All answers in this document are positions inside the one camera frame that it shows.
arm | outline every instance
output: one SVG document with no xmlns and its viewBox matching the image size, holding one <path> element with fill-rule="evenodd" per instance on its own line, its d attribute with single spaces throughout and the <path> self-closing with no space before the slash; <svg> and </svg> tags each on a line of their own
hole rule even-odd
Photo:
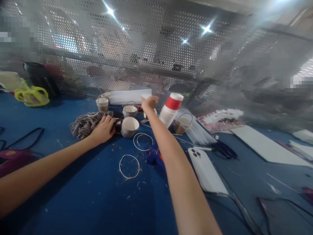
<svg viewBox="0 0 313 235">
<path fill-rule="evenodd" d="M 183 149 L 153 111 L 157 101 L 155 96 L 142 99 L 142 108 L 164 160 L 179 234 L 221 235 Z"/>
<path fill-rule="evenodd" d="M 90 136 L 0 178 L 0 219 L 9 214 L 65 167 L 115 133 L 114 119 L 103 117 Z"/>
</svg>

red and white paper cup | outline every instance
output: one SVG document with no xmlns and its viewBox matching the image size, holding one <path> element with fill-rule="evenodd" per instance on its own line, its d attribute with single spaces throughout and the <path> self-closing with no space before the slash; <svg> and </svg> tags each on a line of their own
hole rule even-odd
<svg viewBox="0 0 313 235">
<path fill-rule="evenodd" d="M 183 99 L 184 97 L 182 95 L 172 93 L 165 105 L 163 106 L 159 118 L 166 125 L 167 128 L 169 128 L 175 116 L 177 115 Z"/>
</svg>

gray yarn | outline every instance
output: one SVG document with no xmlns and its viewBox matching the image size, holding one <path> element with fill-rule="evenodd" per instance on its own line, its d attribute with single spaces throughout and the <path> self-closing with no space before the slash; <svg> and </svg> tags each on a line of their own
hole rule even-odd
<svg viewBox="0 0 313 235">
<path fill-rule="evenodd" d="M 92 133 L 102 117 L 107 115 L 113 116 L 113 112 L 87 113 L 78 116 L 76 120 L 69 125 L 72 135 L 79 140 L 83 140 Z"/>
</svg>

hand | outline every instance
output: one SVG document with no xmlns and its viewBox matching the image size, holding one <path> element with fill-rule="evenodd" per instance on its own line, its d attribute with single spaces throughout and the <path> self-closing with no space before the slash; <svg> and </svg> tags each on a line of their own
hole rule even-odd
<svg viewBox="0 0 313 235">
<path fill-rule="evenodd" d="M 149 109 L 154 109 L 156 103 L 159 101 L 159 97 L 157 96 L 150 96 L 148 99 L 141 97 L 142 101 L 142 109 L 146 113 Z"/>
<path fill-rule="evenodd" d="M 91 139 L 96 146 L 107 142 L 115 134 L 115 127 L 112 128 L 114 122 L 115 120 L 110 115 L 103 116 L 88 138 Z"/>
</svg>

metal mesh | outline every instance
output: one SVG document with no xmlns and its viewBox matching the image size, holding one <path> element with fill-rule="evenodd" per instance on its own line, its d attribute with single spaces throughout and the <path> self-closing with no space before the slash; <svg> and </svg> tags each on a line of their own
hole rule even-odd
<svg viewBox="0 0 313 235">
<path fill-rule="evenodd" d="M 44 63 L 63 93 L 151 88 L 161 107 L 178 92 L 196 116 L 238 108 L 278 126 L 308 125 L 313 114 L 312 41 L 256 27 L 248 16 L 174 0 L 8 0 L 2 15 L 24 22 L 29 33 L 8 30 L 36 47 L 8 44 L 0 69 L 26 78 L 23 62 Z"/>
</svg>

